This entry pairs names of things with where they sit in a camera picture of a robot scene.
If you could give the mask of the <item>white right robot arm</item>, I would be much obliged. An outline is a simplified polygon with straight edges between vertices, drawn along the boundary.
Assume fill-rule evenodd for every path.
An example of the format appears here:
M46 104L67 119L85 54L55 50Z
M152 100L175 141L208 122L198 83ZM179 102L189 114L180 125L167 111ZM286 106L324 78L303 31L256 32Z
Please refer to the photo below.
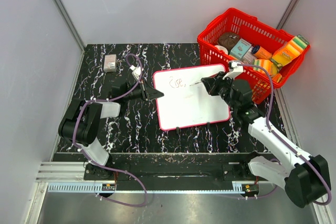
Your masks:
M251 154L251 159L239 166L239 175L245 180L262 177L282 188L288 198L298 207L310 203L319 204L318 199L327 195L324 205L330 203L331 183L328 162L321 155L312 156L288 140L265 117L252 101L252 90L243 79L234 79L228 73L202 78L207 93L219 96L233 112L233 119L259 142L279 163Z

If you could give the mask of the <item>pink framed whiteboard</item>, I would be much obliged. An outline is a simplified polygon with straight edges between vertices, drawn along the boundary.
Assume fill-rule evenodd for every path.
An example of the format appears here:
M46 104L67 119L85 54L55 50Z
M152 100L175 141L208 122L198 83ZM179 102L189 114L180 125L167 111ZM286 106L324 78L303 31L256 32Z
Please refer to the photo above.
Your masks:
M210 96L203 84L189 87L203 77L225 71L221 64L157 71L154 88L164 96L156 100L163 131L229 120L229 107L219 96Z

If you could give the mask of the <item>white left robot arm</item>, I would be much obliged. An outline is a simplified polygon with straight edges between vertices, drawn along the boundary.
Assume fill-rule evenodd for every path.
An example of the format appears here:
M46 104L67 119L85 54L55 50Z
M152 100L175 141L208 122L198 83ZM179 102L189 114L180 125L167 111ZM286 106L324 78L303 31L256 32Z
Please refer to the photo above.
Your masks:
M131 100L151 101L163 96L163 92L140 80L133 85L125 82L120 86L113 86L106 100L87 103L85 100L74 98L59 124L58 135L75 142L79 150L87 154L89 161L96 165L96 174L101 179L109 179L114 168L110 155L97 138L100 121L120 117Z

